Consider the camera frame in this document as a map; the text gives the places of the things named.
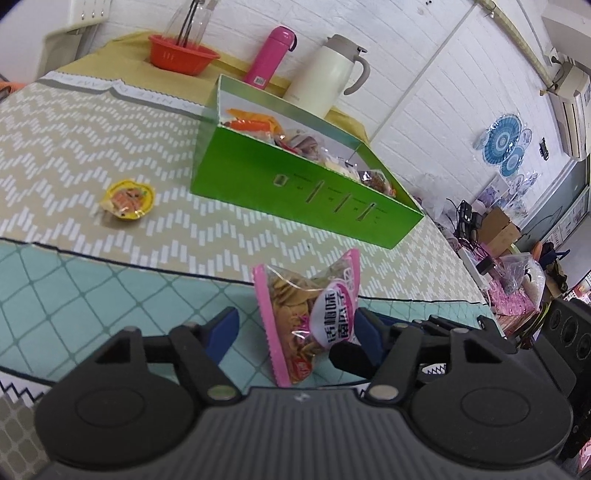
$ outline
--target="gray handle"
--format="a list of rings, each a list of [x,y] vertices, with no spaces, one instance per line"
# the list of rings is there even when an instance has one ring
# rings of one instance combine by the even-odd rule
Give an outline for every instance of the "gray handle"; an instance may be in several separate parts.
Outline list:
[[[351,93],[355,93],[357,90],[359,90],[361,86],[365,83],[365,81],[368,79],[369,73],[371,72],[369,63],[367,60],[365,60],[365,58],[356,55],[355,57],[353,57],[353,59],[355,61],[361,62],[361,65],[363,65],[363,72],[361,73],[361,77],[357,79],[357,82],[355,82],[349,88],[345,89],[345,95],[351,95]]]

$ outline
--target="cardboard box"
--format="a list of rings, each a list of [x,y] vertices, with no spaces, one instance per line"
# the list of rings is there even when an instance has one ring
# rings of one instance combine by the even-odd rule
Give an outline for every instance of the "cardboard box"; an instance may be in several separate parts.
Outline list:
[[[521,231],[511,222],[499,207],[485,216],[478,240],[486,244],[493,257],[499,257],[521,236]]]
[[[235,108],[312,132],[358,170],[381,170],[396,199],[224,126]],[[393,248],[423,218],[414,199],[358,138],[285,100],[221,75],[197,133],[191,192]]]

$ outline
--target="white brick wall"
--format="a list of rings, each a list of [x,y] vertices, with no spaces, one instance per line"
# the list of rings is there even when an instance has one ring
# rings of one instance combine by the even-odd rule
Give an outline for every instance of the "white brick wall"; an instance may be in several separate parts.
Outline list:
[[[547,0],[521,2],[538,29]],[[137,28],[165,29],[179,3],[113,0],[95,48]],[[516,0],[498,4],[541,58]],[[472,6],[473,0],[433,0],[430,5],[425,0],[222,0],[204,41],[250,61],[269,32],[286,25],[298,35],[298,47],[278,69],[286,77],[293,77],[327,36],[339,33],[357,42],[368,50],[372,73],[338,106],[363,122],[375,151],[403,181],[412,185],[430,171],[454,200],[471,199],[493,176],[493,169],[474,158],[475,136],[503,113],[518,112],[534,131],[523,170],[543,174],[527,197],[533,206],[568,159],[561,153],[548,100],[538,95],[541,81],[521,53],[480,7],[459,25]],[[546,41],[541,29],[538,37]],[[548,162],[537,151],[542,137],[551,153]]]

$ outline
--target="clear plastic bottle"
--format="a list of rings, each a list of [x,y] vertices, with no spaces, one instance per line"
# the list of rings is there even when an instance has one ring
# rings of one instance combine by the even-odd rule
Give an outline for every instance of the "clear plastic bottle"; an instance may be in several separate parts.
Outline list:
[[[219,0],[186,0],[173,15],[163,38],[179,47],[196,49]]]

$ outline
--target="pink thermos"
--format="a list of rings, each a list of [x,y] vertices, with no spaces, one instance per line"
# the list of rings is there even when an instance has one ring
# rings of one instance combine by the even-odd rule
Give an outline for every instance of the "pink thermos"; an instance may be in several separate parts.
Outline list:
[[[244,82],[264,90],[285,54],[294,51],[296,45],[296,34],[289,28],[273,29],[244,77]]]

